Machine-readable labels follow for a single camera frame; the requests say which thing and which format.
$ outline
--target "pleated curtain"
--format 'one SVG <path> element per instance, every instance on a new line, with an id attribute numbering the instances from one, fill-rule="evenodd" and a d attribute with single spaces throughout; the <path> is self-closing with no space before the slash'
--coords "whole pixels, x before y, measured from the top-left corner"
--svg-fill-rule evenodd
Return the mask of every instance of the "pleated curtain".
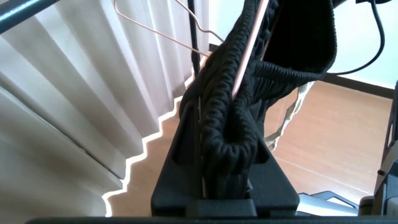
<path id="1" fill-rule="evenodd" d="M 191 45 L 174 0 L 117 0 Z M 195 1 L 208 28 L 208 1 Z M 198 31 L 202 52 L 208 35 Z M 102 216 L 126 159 L 159 131 L 192 75 L 191 51 L 119 16 L 113 0 L 61 0 L 0 36 L 0 222 Z"/>

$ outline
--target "white curtain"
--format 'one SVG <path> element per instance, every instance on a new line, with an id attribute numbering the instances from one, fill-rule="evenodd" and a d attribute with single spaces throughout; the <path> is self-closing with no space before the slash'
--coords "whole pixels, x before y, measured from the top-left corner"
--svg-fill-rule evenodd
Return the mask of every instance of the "white curtain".
<path id="1" fill-rule="evenodd" d="M 207 29 L 208 1 L 195 4 Z M 118 6 L 191 45 L 174 0 Z M 207 34 L 198 31 L 198 44 L 208 50 Z M 105 215 L 101 196 L 122 187 L 126 159 L 142 154 L 142 138 L 184 93 L 190 52 L 122 18 L 112 0 L 61 0 L 3 33 L 0 222 Z"/>

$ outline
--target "curtain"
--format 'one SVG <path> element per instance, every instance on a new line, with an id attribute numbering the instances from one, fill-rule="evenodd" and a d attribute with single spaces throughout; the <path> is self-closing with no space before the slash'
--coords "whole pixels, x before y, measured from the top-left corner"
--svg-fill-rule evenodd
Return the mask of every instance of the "curtain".
<path id="1" fill-rule="evenodd" d="M 174 0 L 117 2 L 191 45 Z M 208 29 L 208 1 L 195 4 Z M 207 52 L 208 35 L 197 33 Z M 112 0 L 62 0 L 3 33 L 0 222 L 105 215 L 101 196 L 122 188 L 126 159 L 143 153 L 142 138 L 184 93 L 190 53 L 119 16 Z"/>

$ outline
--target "copper wire hanger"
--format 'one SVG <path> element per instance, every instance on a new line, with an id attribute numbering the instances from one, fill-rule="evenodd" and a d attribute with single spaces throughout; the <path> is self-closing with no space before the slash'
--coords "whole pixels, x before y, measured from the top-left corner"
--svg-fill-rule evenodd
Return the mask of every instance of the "copper wire hanger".
<path id="1" fill-rule="evenodd" d="M 202 32 L 211 33 L 211 34 L 213 34 L 214 36 L 216 36 L 217 38 L 219 38 L 220 40 L 222 40 L 221 37 L 219 37 L 219 36 L 218 36 L 217 34 L 215 34 L 213 31 L 211 31 L 211 30 L 203 30 L 203 29 L 201 28 L 201 26 L 199 25 L 198 19 L 197 19 L 197 17 L 194 15 L 194 13 L 193 13 L 191 10 L 189 10 L 186 6 L 184 6 L 184 4 L 180 3 L 178 0 L 176 0 L 176 1 L 177 1 L 185 10 L 187 10 L 188 13 L 194 18 L 194 20 L 195 20 L 195 22 L 196 22 L 198 28 L 199 28 Z M 147 26 L 145 26 L 144 24 L 141 24 L 141 23 L 135 21 L 134 19 L 131 19 L 130 17 L 124 15 L 123 13 L 121 13 L 121 12 L 119 11 L 118 5 L 117 5 L 117 3 L 116 3 L 116 0 L 113 1 L 113 6 L 114 6 L 114 10 L 115 10 L 120 16 L 126 18 L 127 20 L 129 20 L 129 21 L 131 21 L 131 22 L 133 22 L 133 23 L 135 23 L 135 24 L 137 24 L 137 25 L 139 25 L 139 26 L 141 26 L 141 27 L 143 27 L 143 28 L 145 28 L 145 29 L 148 29 L 148 30 L 150 30 L 150 31 L 152 31 L 152 32 L 154 32 L 154 33 L 156 33 L 156 34 L 159 34 L 159 35 L 161 35 L 161 36 L 163 36 L 163 37 L 166 37 L 166 38 L 168 38 L 169 40 L 171 40 L 171 41 L 173 41 L 173 42 L 175 42 L 175 43 L 177 43 L 177 44 L 180 44 L 181 46 L 184 46 L 184 47 L 186 47 L 186 48 L 188 48 L 188 49 L 190 49 L 190 50 L 192 50 L 192 51 L 194 51 L 194 52 L 196 52 L 196 53 L 198 53 L 198 54 L 201 54 L 201 55 L 203 55 L 203 56 L 205 56 L 205 57 L 208 57 L 208 56 L 209 56 L 209 55 L 206 54 L 206 53 L 200 52 L 200 51 L 197 50 L 197 49 L 193 49 L 193 48 L 191 48 L 190 46 L 188 46 L 188 45 L 186 45 L 186 44 L 184 44 L 184 43 L 181 43 L 180 41 L 178 41 L 178 40 L 176 40 L 176 39 L 174 39 L 174 38 L 172 38 L 172 37 L 170 37 L 170 36 L 168 36 L 168 35 L 166 35 L 166 34 L 163 34 L 163 33 L 159 32 L 159 31 L 156 31 L 156 30 L 154 30 L 154 29 L 152 29 L 152 28 L 150 28 L 150 27 L 147 27 Z"/>
<path id="2" fill-rule="evenodd" d="M 260 25 L 261 25 L 261 22 L 262 22 L 262 18 L 264 17 L 264 14 L 266 12 L 268 1 L 269 0 L 261 0 L 260 5 L 259 5 L 259 7 L 257 9 L 256 17 L 254 19 L 254 25 L 253 25 L 253 28 L 252 28 L 252 30 L 250 32 L 248 43 L 246 44 L 246 48 L 244 49 L 244 53 L 243 53 L 243 57 L 242 57 L 241 63 L 239 64 L 239 68 L 238 68 L 238 71 L 236 73 L 234 87 L 232 89 L 232 99 L 233 100 L 235 100 L 236 95 L 238 94 L 238 91 L 239 91 L 239 87 L 242 84 L 242 79 L 243 79 L 243 76 L 244 76 L 244 72 L 246 71 L 246 68 L 248 66 L 248 62 L 249 62 L 249 58 L 250 58 L 250 55 L 251 55 L 251 51 L 252 51 L 252 49 L 254 47 L 254 43 L 256 41 L 257 34 L 259 33 Z"/>

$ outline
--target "black knitted cloth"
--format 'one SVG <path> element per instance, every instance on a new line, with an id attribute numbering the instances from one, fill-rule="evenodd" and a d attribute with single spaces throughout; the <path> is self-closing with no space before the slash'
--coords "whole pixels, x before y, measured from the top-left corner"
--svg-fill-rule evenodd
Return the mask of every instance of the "black knitted cloth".
<path id="1" fill-rule="evenodd" d="M 184 94 L 201 99 L 202 172 L 209 198 L 239 199 L 247 191 L 249 168 L 265 162 L 267 109 L 292 90 L 322 79 L 336 57 L 333 5 L 330 0 L 270 0 L 248 67 L 232 101 L 234 78 L 260 0 L 246 0 L 226 40 L 210 55 Z M 266 57 L 262 53 L 276 15 Z"/>

